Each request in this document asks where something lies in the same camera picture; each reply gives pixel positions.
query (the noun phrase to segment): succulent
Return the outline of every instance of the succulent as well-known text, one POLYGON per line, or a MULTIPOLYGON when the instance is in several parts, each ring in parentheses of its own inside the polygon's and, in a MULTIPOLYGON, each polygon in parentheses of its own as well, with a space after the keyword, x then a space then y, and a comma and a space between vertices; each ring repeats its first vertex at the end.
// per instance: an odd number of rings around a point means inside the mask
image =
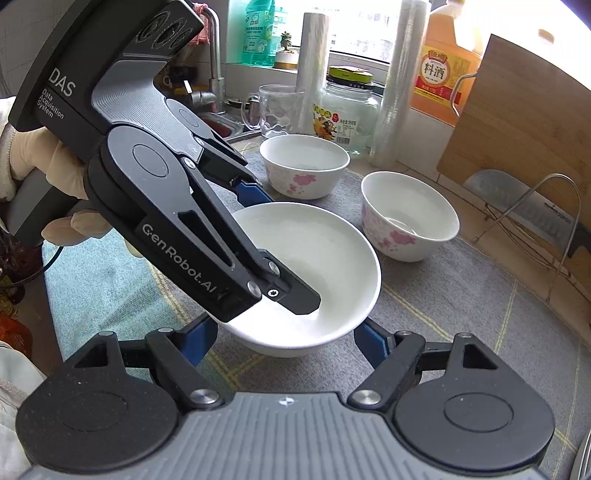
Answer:
POLYGON ((289 51, 291 47, 291 33, 283 32, 281 34, 281 46, 283 47, 284 51, 289 51))

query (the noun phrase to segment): red bag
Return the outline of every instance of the red bag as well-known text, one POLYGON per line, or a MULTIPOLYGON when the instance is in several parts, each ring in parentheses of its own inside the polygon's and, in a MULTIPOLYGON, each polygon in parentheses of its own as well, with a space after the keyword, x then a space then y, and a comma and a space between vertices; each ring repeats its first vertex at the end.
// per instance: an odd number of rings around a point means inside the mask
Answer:
POLYGON ((0 312, 0 340, 23 353, 29 360, 33 349, 31 331, 22 323, 0 312))

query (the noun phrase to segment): detergent bottle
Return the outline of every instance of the detergent bottle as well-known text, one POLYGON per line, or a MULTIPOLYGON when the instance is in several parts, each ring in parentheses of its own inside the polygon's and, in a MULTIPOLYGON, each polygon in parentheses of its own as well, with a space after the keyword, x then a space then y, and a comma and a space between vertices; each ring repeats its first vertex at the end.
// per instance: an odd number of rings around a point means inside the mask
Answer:
POLYGON ((246 6, 242 63, 272 67, 286 20, 287 10, 280 0, 251 0, 246 6))

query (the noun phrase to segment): bottle label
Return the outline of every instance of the bottle label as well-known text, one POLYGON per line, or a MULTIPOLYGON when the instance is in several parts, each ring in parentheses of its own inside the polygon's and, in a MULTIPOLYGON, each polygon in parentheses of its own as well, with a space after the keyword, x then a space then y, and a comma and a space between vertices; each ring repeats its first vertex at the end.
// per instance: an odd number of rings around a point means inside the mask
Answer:
POLYGON ((246 53, 263 53, 271 36, 267 34, 269 10, 247 12, 244 30, 243 51, 246 53))
MULTIPOLYGON (((458 78, 468 73, 469 67, 469 60, 425 45, 414 91, 436 102, 449 103, 458 78)), ((453 102, 460 103, 461 97, 458 92, 453 102)))

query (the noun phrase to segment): orange bottle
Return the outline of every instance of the orange bottle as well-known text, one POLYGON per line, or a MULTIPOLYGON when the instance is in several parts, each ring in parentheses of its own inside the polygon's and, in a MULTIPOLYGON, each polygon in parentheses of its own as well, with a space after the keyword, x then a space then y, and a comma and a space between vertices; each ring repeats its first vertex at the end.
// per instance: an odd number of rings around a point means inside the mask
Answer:
MULTIPOLYGON (((453 126, 457 117, 449 102, 452 90, 459 77, 478 70, 488 41, 464 3, 465 0, 447 0, 446 5, 431 12, 411 100, 415 110, 453 126)), ((460 113, 473 82, 466 79, 460 84, 454 101, 460 113)))

